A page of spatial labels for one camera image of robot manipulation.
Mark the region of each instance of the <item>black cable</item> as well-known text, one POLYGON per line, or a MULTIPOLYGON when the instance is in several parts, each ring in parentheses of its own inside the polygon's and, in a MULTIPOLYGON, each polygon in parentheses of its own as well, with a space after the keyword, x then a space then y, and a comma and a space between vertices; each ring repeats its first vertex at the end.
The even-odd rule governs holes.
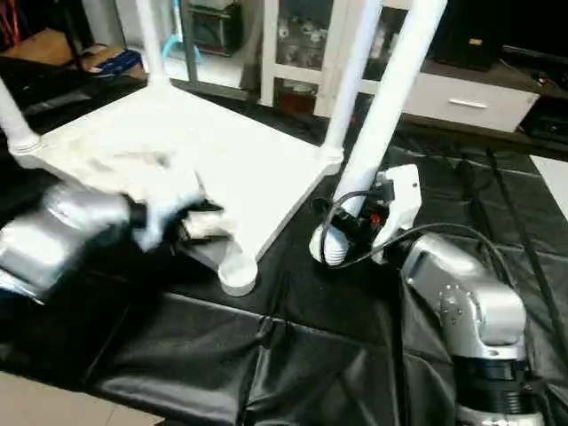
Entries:
POLYGON ((534 248, 533 242, 529 236, 529 233, 526 231, 525 224, 523 223, 523 219, 519 215, 517 206, 513 202, 513 199, 509 193, 509 189, 507 188, 507 184, 503 179, 501 172, 497 166, 497 161, 493 156, 493 153, 490 150, 487 150, 487 157, 489 158, 489 162, 491 163, 491 167, 493 169, 493 173, 501 188, 501 192, 503 195, 503 199, 507 203, 509 207, 509 211, 511 216, 513 217, 513 222, 515 223, 515 227, 519 236, 521 237, 521 241, 525 248, 525 253, 528 257, 529 263, 531 264, 532 271, 534 272, 534 277, 537 281, 539 286, 540 292, 542 293, 542 298, 544 299, 544 303, 548 308, 548 315, 552 322, 552 328, 556 337, 558 338, 559 342, 559 350, 562 352, 562 361, 564 362, 564 366, 568 367, 567 360, 568 360, 568 340, 564 334, 564 324, 562 322, 562 316, 560 311, 558 310, 558 306, 556 305, 556 301, 554 295, 552 293, 552 289, 548 284, 548 280, 546 278, 546 274, 542 269, 542 265, 540 264, 539 257, 536 253, 534 248))
POLYGON ((366 259, 376 255, 377 253, 383 251, 384 249, 386 249, 386 248, 388 248, 388 247, 390 247, 394 244, 408 240, 408 239, 414 237, 416 234, 422 233, 424 231, 431 231, 432 229, 436 229, 436 228, 438 228, 438 229, 439 228, 453 228, 453 229, 460 229, 462 231, 467 231, 468 233, 473 235, 475 238, 477 238, 479 241, 483 242, 487 246, 487 248, 489 249, 489 251, 493 255, 493 257, 498 261, 498 263, 499 263, 499 265, 502 269, 502 272, 505 274, 505 281, 507 281, 506 284, 508 284, 513 289, 516 289, 515 281, 513 279, 512 273, 510 272, 510 270, 507 266, 507 262, 505 261, 501 252, 491 242, 491 240, 489 240, 487 237, 485 237, 479 231, 476 231, 475 229, 473 229, 469 226, 460 225, 460 224, 451 224, 451 223, 445 223, 445 222, 416 226, 416 227, 414 227, 414 228, 412 228, 408 231, 404 231, 403 233, 399 234, 398 236, 384 242, 384 244, 382 244, 380 246, 373 247, 368 253, 366 253, 365 255, 362 255, 360 257, 357 257, 356 259, 353 259, 349 262, 345 262, 343 264, 338 264, 338 265, 328 264, 326 256, 325 256, 325 242, 326 242, 326 238, 327 238, 327 233, 329 232, 329 228, 331 226, 331 222, 332 222, 334 215, 337 212, 337 210, 347 200, 349 200, 351 198, 360 197, 360 196, 370 196, 370 197, 376 196, 376 197, 378 197, 378 196, 381 196, 381 195, 382 195, 382 193, 378 192, 378 191, 354 191, 352 193, 347 193, 346 195, 340 197, 339 200, 337 200, 334 203, 332 208, 327 213, 326 220, 325 220, 325 222, 324 222, 324 224, 321 228, 321 237, 319 239, 319 258, 320 258, 321 263, 323 263, 327 268, 329 268, 329 269, 348 268, 350 266, 353 266, 354 264, 358 264, 359 262, 362 262, 363 260, 366 260, 366 259))
MULTIPOLYGON (((460 173, 458 172, 458 170, 453 166, 453 164, 450 162, 450 160, 447 158, 447 156, 442 153, 441 150, 437 149, 437 148, 433 148, 432 146, 429 146, 428 148, 425 148, 424 146, 420 146, 415 140, 413 140, 412 138, 403 135, 400 131, 397 131, 397 136, 399 138, 401 138, 403 141, 410 143, 416 150, 418 150, 418 152, 420 152, 420 154, 424 155, 425 157, 431 159, 434 162, 437 163, 442 163, 444 164, 444 166, 446 166, 457 178, 457 180, 460 182, 460 184, 463 186, 463 182, 462 182, 462 177, 460 176, 460 173)), ((467 161, 463 155, 461 157, 461 159, 455 158, 456 161, 467 161)), ((493 181, 495 180, 495 176, 493 175, 493 173, 491 173, 489 175, 489 178, 483 182, 480 185, 477 186, 473 186, 471 188, 471 191, 473 192, 474 195, 483 192, 484 190, 488 189, 489 187, 491 187, 491 185, 493 184, 493 181)))

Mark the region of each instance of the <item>glass cabinet door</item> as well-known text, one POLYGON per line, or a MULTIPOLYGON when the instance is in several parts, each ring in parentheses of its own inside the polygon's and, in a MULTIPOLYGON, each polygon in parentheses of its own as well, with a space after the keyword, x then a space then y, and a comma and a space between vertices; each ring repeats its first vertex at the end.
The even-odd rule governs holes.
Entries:
POLYGON ((333 0, 280 0, 277 62, 321 70, 333 0))
POLYGON ((398 34, 405 21, 407 11, 392 7, 383 7, 375 39, 369 52, 367 66, 363 73, 361 91, 375 94, 376 83, 381 81, 392 51, 397 46, 398 34))

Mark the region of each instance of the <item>white cabinet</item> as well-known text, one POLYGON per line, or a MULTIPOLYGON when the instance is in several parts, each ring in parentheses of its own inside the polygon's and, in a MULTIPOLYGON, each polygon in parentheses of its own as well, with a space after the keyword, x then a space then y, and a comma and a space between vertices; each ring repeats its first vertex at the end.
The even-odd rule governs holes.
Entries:
POLYGON ((420 74, 406 101, 405 112, 513 132, 537 98, 527 91, 420 74))
MULTIPOLYGON (((298 89, 312 87, 315 115, 332 114, 338 89, 347 67, 356 28, 361 20, 364 0, 265 0, 263 86, 264 105, 272 106, 279 87, 297 85, 298 89), (287 64, 282 57, 283 45, 278 37, 279 21, 291 13, 302 14, 315 4, 327 7, 328 16, 320 21, 327 25, 321 61, 315 66, 305 63, 287 64)), ((375 95, 380 80, 398 40, 406 11, 412 0, 385 0, 380 23, 375 34, 369 60, 363 73, 360 93, 375 95)), ((458 122, 493 130, 513 132, 525 118, 538 95, 529 91, 508 89, 485 83, 474 83, 448 76, 421 73, 406 103, 404 112, 449 122, 458 122)))
POLYGON ((304 95, 327 115, 350 8, 351 0, 264 0, 263 105, 304 95))

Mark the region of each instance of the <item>wooden surface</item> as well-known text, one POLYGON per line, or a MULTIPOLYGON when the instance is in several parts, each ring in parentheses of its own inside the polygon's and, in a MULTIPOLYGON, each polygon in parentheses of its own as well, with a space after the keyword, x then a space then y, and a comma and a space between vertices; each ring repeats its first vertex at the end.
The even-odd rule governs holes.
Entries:
POLYGON ((29 37, 2 53, 2 56, 48 65, 67 64, 73 58, 65 35, 54 29, 45 29, 29 37))

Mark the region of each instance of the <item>drawer handle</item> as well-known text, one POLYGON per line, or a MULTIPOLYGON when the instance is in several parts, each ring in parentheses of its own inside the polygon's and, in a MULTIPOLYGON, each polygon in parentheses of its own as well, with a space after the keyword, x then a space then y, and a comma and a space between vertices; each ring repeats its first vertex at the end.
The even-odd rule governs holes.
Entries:
POLYGON ((461 99, 449 99, 450 104, 459 105, 461 107, 469 107, 469 108, 476 108, 476 109, 487 109, 486 104, 480 104, 478 102, 471 102, 469 100, 461 100, 461 99))

